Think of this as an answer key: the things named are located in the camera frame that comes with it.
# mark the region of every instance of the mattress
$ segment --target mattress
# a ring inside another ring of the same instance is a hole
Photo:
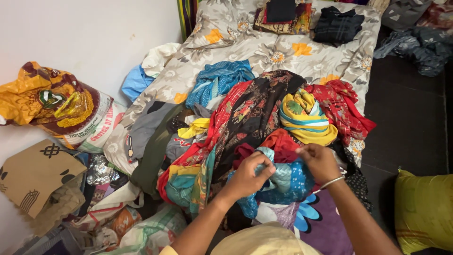
[[[364,15],[362,30],[352,42],[337,48],[316,43],[310,35],[277,35],[252,29],[255,12],[266,0],[204,0],[197,12],[204,19],[224,21],[234,31],[235,41],[221,48],[187,48],[186,41],[167,63],[156,80],[134,101],[108,138],[104,153],[107,159],[131,174],[137,162],[128,162],[125,140],[151,98],[168,103],[180,103],[195,85],[204,65],[220,61],[248,59],[253,74],[286,69],[304,77],[310,84],[324,84],[332,79],[348,81],[358,95],[356,107],[363,114],[365,94],[368,91],[373,50],[381,25],[380,13],[373,7],[329,1],[312,1],[314,28],[324,7],[335,6],[339,11],[355,9]],[[351,150],[360,153],[363,142],[353,143]]]

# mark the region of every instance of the aluminum foil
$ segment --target aluminum foil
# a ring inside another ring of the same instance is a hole
[[[87,183],[90,185],[102,185],[120,178],[118,172],[107,166],[105,156],[92,154],[87,172]]]

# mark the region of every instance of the silver bangle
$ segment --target silver bangle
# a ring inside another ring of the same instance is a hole
[[[338,178],[336,178],[336,179],[333,179],[333,180],[331,180],[331,181],[328,181],[326,184],[322,185],[322,186],[319,188],[319,190],[313,192],[313,194],[314,194],[314,193],[320,192],[321,190],[325,189],[325,188],[326,188],[327,186],[329,186],[330,184],[332,184],[332,183],[334,183],[334,182],[336,182],[336,181],[339,181],[339,180],[341,180],[341,179],[344,179],[344,178],[345,178],[345,177],[344,177],[344,175],[343,175],[343,176],[341,176],[341,177],[338,177]]]

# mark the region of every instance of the yellow pillow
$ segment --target yellow pillow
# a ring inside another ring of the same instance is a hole
[[[453,251],[453,174],[416,177],[399,172],[395,228],[403,253],[429,247]]]

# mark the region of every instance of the beige shirt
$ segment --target beige shirt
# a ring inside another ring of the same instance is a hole
[[[160,254],[178,255],[170,246],[165,247]],[[276,221],[247,228],[226,237],[211,252],[211,255],[221,254],[322,255]]]

